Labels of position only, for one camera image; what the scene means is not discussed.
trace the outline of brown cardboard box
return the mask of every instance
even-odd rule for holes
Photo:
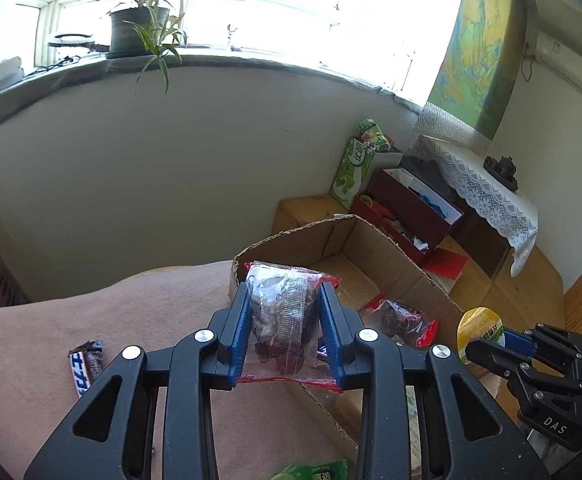
[[[277,205],[271,234],[277,235],[282,231],[333,218],[338,213],[346,214],[346,210],[331,195],[285,198]]]
[[[342,306],[359,310],[378,293],[399,298],[440,320],[436,342],[457,350],[460,309],[389,238],[361,218],[347,215],[282,232],[233,259],[230,291],[246,278],[247,262],[309,267],[342,279]]]

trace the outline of wall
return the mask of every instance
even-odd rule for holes
[[[513,158],[520,190],[538,208],[538,246],[567,290],[582,272],[582,94],[533,63],[528,83],[517,78],[488,154]]]
[[[64,89],[0,125],[0,252],[35,300],[232,258],[281,198],[327,192],[361,118],[396,145],[416,116],[374,91],[253,68]]]

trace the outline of white lace tablecloth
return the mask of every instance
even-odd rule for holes
[[[446,183],[508,240],[514,249],[511,276],[517,276],[537,239],[536,206],[490,176],[484,160],[467,148],[420,136],[407,154],[436,161]]]

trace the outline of snack bag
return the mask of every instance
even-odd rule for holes
[[[291,465],[271,480],[346,480],[346,460],[324,465]]]
[[[388,300],[379,294],[363,309],[364,325],[375,328],[399,344],[422,349],[436,338],[439,319],[427,320],[424,313],[398,301]]]
[[[457,329],[457,350],[464,364],[470,362],[466,357],[466,345],[479,338],[504,346],[504,326],[500,316],[483,306],[465,312]]]
[[[263,262],[248,265],[251,335],[240,382],[299,381],[336,384],[317,358],[320,330],[318,289],[340,280],[303,267]]]
[[[357,125],[357,131],[364,142],[370,142],[379,152],[390,152],[391,144],[380,127],[372,119],[363,119]]]

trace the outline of painting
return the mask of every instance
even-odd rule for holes
[[[524,56],[523,0],[462,0],[429,102],[493,139]]]

